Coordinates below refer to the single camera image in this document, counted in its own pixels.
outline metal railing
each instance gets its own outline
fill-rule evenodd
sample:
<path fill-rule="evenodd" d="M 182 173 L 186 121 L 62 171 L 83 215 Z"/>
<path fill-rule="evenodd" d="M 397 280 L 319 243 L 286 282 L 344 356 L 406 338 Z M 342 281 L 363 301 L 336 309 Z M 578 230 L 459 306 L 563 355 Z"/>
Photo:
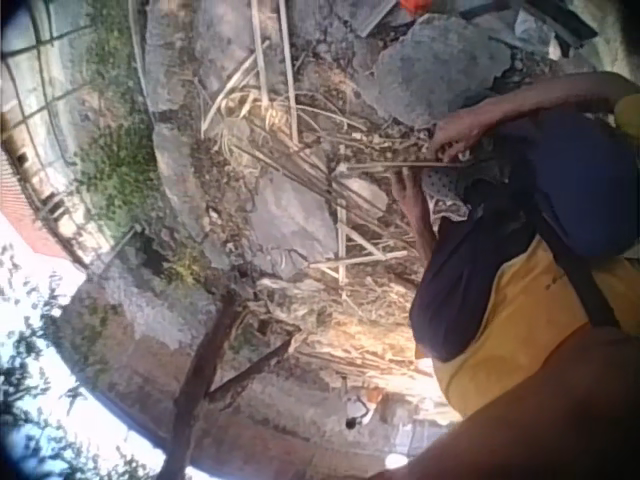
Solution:
<path fill-rule="evenodd" d="M 20 184 L 23 187 L 22 190 L 25 197 L 27 197 L 28 202 L 34 207 L 35 214 L 38 220 L 40 220 L 43 225 L 45 225 L 47 230 L 49 230 L 53 237 L 56 238 L 56 240 L 63 246 L 67 254 L 76 263 L 79 263 L 80 266 L 85 270 L 88 269 L 89 272 L 99 273 L 113 256 L 113 252 L 111 250 L 113 250 L 114 244 L 118 246 L 119 249 L 123 244 L 123 240 L 130 238 L 131 232 L 134 231 L 134 229 L 139 229 L 139 227 L 137 225 L 132 225 L 131 228 L 128 229 L 128 232 L 123 236 L 123 239 L 118 242 L 114 242 L 111 233 L 106 230 L 101 222 L 92 219 L 89 222 L 85 222 L 84 224 L 80 225 L 74 218 L 72 212 L 68 211 L 67 209 L 64 218 L 72 222 L 75 227 L 75 231 L 71 236 L 64 236 L 59 231 L 57 222 L 49 218 L 48 207 L 50 205 L 43 205 L 43 200 L 39 197 L 38 192 L 34 191 L 36 190 L 35 187 L 33 185 L 30 185 L 34 177 L 40 175 L 40 173 L 44 173 L 50 190 L 56 193 L 55 198 L 69 198 L 69 196 L 73 196 L 75 199 L 79 200 L 79 203 L 82 206 L 81 208 L 85 212 L 87 212 L 88 216 L 90 218 L 94 217 L 94 212 L 92 211 L 90 203 L 85 198 L 83 198 L 82 195 L 76 192 L 70 192 L 68 190 L 62 192 L 57 191 L 57 189 L 54 188 L 54 182 L 52 181 L 52 178 L 48 171 L 48 168 L 51 167 L 62 169 L 68 174 L 68 177 L 74 178 L 73 170 L 71 169 L 73 162 L 68 158 L 68 152 L 65 151 L 65 148 L 63 146 L 65 142 L 61 138 L 61 135 L 58 131 L 58 125 L 55 119 L 57 112 L 54 112 L 54 109 L 59 102 L 70 96 L 82 92 L 83 89 L 90 86 L 90 83 L 85 82 L 79 86 L 68 89 L 61 95 L 50 96 L 47 89 L 48 72 L 43 65 L 43 49 L 53 47 L 61 40 L 73 38 L 76 35 L 82 35 L 86 32 L 90 32 L 92 25 L 83 25 L 67 32 L 54 35 L 52 12 L 49 2 L 42 0 L 33 0 L 31 2 L 26 2 L 26 8 L 29 15 L 31 27 L 33 28 L 35 43 L 23 48 L 2 52 L 2 65 L 8 74 L 9 80 L 12 84 L 12 88 L 15 91 L 15 99 L 20 117 L 16 121 L 11 122 L 9 125 L 3 125 L 5 127 L 2 132 L 3 148 L 6 141 L 11 140 L 14 135 L 19 134 L 19 127 L 24 127 L 24 131 L 26 132 L 26 139 L 23 137 L 23 140 L 26 140 L 28 144 L 30 144 L 29 147 L 33 152 L 33 157 L 30 158 L 30 161 L 36 162 L 35 169 L 32 170 L 32 173 L 30 175 L 27 175 L 25 169 L 21 168 L 20 165 L 16 163 L 16 159 L 13 157 L 13 155 L 11 155 L 11 153 L 17 154 L 18 152 L 7 151 L 7 153 L 10 161 L 13 164 L 12 166 L 15 173 L 19 176 Z M 39 23 L 37 14 L 37 9 L 39 8 L 44 8 L 46 25 L 40 25 Z M 43 31 L 45 30 L 48 32 L 48 35 L 43 35 Z M 12 68 L 9 60 L 16 61 L 17 59 L 19 59 L 19 57 L 34 51 L 36 52 L 37 65 L 35 65 L 35 67 L 37 69 L 37 76 L 40 81 L 40 93 L 42 94 L 44 102 L 43 105 L 39 108 L 26 113 L 25 96 L 23 92 L 20 91 L 19 81 L 16 78 L 14 69 Z M 54 143 L 57 147 L 57 150 L 59 151 L 59 157 L 52 162 L 46 162 L 45 159 L 42 158 L 42 155 L 38 148 L 38 143 L 36 142 L 36 135 L 34 135 L 32 125 L 30 125 L 29 122 L 30 120 L 36 118 L 39 114 L 45 112 L 48 127 L 46 128 L 46 131 L 48 132 L 48 134 L 53 136 Z M 31 188 L 26 188 L 25 183 L 29 184 Z M 97 248 L 93 252 L 87 254 L 87 252 L 80 251 L 85 249 L 77 248 L 77 245 L 83 242 L 83 238 L 91 239 L 94 245 L 108 244 L 110 245 L 110 249 L 104 250 Z"/>

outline white stick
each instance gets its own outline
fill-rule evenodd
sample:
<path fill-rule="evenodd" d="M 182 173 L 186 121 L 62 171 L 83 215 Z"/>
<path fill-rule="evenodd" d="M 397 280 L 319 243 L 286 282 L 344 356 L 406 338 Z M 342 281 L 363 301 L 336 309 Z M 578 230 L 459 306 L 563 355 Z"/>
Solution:
<path fill-rule="evenodd" d="M 347 210 L 344 206 L 344 200 L 338 200 L 338 258 L 347 256 L 347 233 L 343 228 L 347 223 Z M 347 283 L 347 267 L 341 264 L 338 266 L 338 285 L 345 283 Z"/>
<path fill-rule="evenodd" d="M 406 257 L 407 255 L 409 255 L 409 252 L 407 250 L 401 250 L 399 252 L 391 252 L 391 253 L 385 253 L 385 257 L 387 257 L 387 260 L 391 260 L 394 258 L 402 258 L 402 257 Z M 317 263 L 310 263 L 309 267 L 310 268 L 335 268 L 335 267 L 339 267 L 340 265 L 356 265 L 358 263 L 369 263 L 369 262 L 377 262 L 380 261 L 379 257 L 356 257 L 356 258 L 338 258 L 336 260 L 330 260 L 328 262 L 317 262 Z"/>
<path fill-rule="evenodd" d="M 284 62 L 287 69 L 287 85 L 289 86 L 289 107 L 291 108 L 291 140 L 293 140 L 293 143 L 298 145 L 298 114 L 296 110 L 296 90 L 293 83 L 293 65 L 291 64 L 291 45 L 289 44 L 289 24 L 287 22 L 286 0 L 280 0 L 280 25 L 282 28 Z"/>
<path fill-rule="evenodd" d="M 324 268 L 324 267 L 321 267 L 320 270 L 322 270 L 324 273 L 328 275 L 331 275 L 333 278 L 338 278 L 338 279 L 340 278 L 339 275 L 333 270 L 329 270 L 328 268 Z"/>
<path fill-rule="evenodd" d="M 269 43 L 270 43 L 269 40 L 266 40 L 262 44 L 262 48 L 268 47 Z M 249 70 L 249 68 L 253 66 L 253 62 L 255 61 L 255 59 L 256 59 L 256 54 L 252 53 L 249 56 L 249 58 L 247 58 L 244 61 L 244 63 L 240 66 L 238 71 L 227 82 L 227 84 L 222 89 L 222 92 L 220 92 L 220 95 L 218 95 L 218 97 L 215 99 L 215 101 L 213 102 L 213 105 L 211 106 L 211 109 L 209 110 L 209 113 L 204 119 L 204 122 L 202 122 L 202 127 L 200 128 L 200 136 L 202 138 L 204 138 L 204 132 L 207 131 L 207 128 L 209 127 L 211 120 L 213 120 L 213 116 L 218 111 L 218 108 L 220 108 L 220 104 L 222 103 L 222 101 L 225 99 L 225 97 L 231 91 L 231 89 L 235 87 L 245 77 L 247 70 Z"/>
<path fill-rule="evenodd" d="M 379 260 L 386 260 L 387 259 L 387 257 L 385 256 L 384 253 L 382 253 L 380 250 L 378 250 L 376 247 L 374 247 L 371 244 L 371 242 L 369 242 L 366 238 L 364 238 L 362 235 L 360 235 L 355 230 L 347 227 L 345 224 L 343 224 L 341 222 L 338 223 L 338 227 L 340 229 L 342 229 L 342 231 L 344 231 L 351 238 L 353 238 L 356 242 L 358 242 L 360 245 L 362 245 L 364 248 L 369 250 L 369 252 L 373 253 L 376 257 L 378 257 Z"/>
<path fill-rule="evenodd" d="M 258 0 L 251 0 L 251 23 L 253 23 L 253 41 L 256 49 L 256 61 L 258 62 L 258 77 L 260 79 L 260 95 L 262 99 L 262 114 L 269 106 L 269 91 L 267 90 L 267 69 L 264 64 L 262 52 L 262 36 L 260 34 L 260 7 Z"/>

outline rock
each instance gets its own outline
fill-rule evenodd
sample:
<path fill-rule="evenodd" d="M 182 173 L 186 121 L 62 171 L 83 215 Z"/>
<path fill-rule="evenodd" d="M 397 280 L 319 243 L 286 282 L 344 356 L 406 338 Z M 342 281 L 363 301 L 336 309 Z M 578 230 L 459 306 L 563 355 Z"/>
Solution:
<path fill-rule="evenodd" d="M 219 268 L 225 271 L 231 268 L 229 256 L 226 254 L 225 249 L 220 246 L 214 238 L 207 236 L 201 246 L 202 251 L 209 259 L 209 263 L 213 268 Z"/>
<path fill-rule="evenodd" d="M 380 55 L 363 96 L 402 122 L 424 127 L 491 87 L 511 64 L 509 49 L 457 17 L 427 15 Z"/>
<path fill-rule="evenodd" d="M 254 48 L 249 0 L 200 0 L 194 19 L 199 77 L 213 95 Z"/>
<path fill-rule="evenodd" d="M 175 127 L 158 123 L 153 130 L 153 146 L 171 206 L 193 239 L 202 241 L 209 216 L 204 192 L 191 167 L 191 142 Z"/>
<path fill-rule="evenodd" d="M 208 207 L 207 213 L 209 214 L 209 220 L 211 221 L 211 223 L 213 223 L 214 225 L 222 224 L 222 218 L 220 218 L 220 214 L 216 212 L 214 208 Z"/>
<path fill-rule="evenodd" d="M 531 51 L 545 56 L 549 52 L 549 45 L 555 36 L 553 28 L 524 10 L 520 10 L 518 13 L 514 33 Z"/>
<path fill-rule="evenodd" d="M 339 175 L 336 180 L 336 187 L 357 202 L 371 217 L 377 219 L 387 209 L 389 197 L 373 182 L 342 175 Z M 357 223 L 358 219 L 354 217 L 353 221 Z"/>
<path fill-rule="evenodd" d="M 328 19 L 331 17 L 329 2 L 318 0 L 290 0 L 291 33 L 303 40 L 314 42 L 323 39 Z"/>
<path fill-rule="evenodd" d="M 302 269 L 305 259 L 322 261 L 338 249 L 325 201 L 278 172 L 261 179 L 249 222 L 255 248 L 248 254 L 260 268 L 285 279 Z"/>
<path fill-rule="evenodd" d="M 353 68 L 358 73 L 369 73 L 382 51 L 380 44 L 376 40 L 369 38 L 354 39 L 353 49 Z"/>
<path fill-rule="evenodd" d="M 180 2 L 153 0 L 147 9 L 145 80 L 149 107 L 154 112 L 176 110 L 186 94 L 191 67 L 181 49 L 188 47 L 186 16 Z"/>

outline gray boulder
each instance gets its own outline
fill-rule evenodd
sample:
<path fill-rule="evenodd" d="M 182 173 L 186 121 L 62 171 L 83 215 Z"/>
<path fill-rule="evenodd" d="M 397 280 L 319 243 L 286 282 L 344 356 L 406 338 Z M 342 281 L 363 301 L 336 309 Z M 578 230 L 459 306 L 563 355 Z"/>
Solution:
<path fill-rule="evenodd" d="M 491 87 L 510 50 L 457 17 L 427 15 L 378 58 L 363 92 L 383 115 L 424 127 Z"/>

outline tree branch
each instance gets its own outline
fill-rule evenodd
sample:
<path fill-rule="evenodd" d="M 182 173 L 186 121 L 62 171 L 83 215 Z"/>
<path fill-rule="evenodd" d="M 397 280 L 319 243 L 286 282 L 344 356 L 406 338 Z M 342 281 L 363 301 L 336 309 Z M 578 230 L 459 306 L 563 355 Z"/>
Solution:
<path fill-rule="evenodd" d="M 193 428 L 207 392 L 224 356 L 225 344 L 233 336 L 240 315 L 230 294 L 223 299 L 215 322 L 200 341 L 189 370 L 173 404 L 175 416 L 171 439 L 156 480 L 179 480 L 191 457 Z"/>
<path fill-rule="evenodd" d="M 227 398 L 231 398 L 229 402 L 221 409 L 226 410 L 231 407 L 235 400 L 242 395 L 242 392 L 249 386 L 251 380 L 256 376 L 266 372 L 277 365 L 291 349 L 295 336 L 290 337 L 280 344 L 280 346 L 263 355 L 254 363 L 245 368 L 235 377 L 230 378 L 222 385 L 218 386 L 207 394 L 207 402 L 220 403 Z"/>

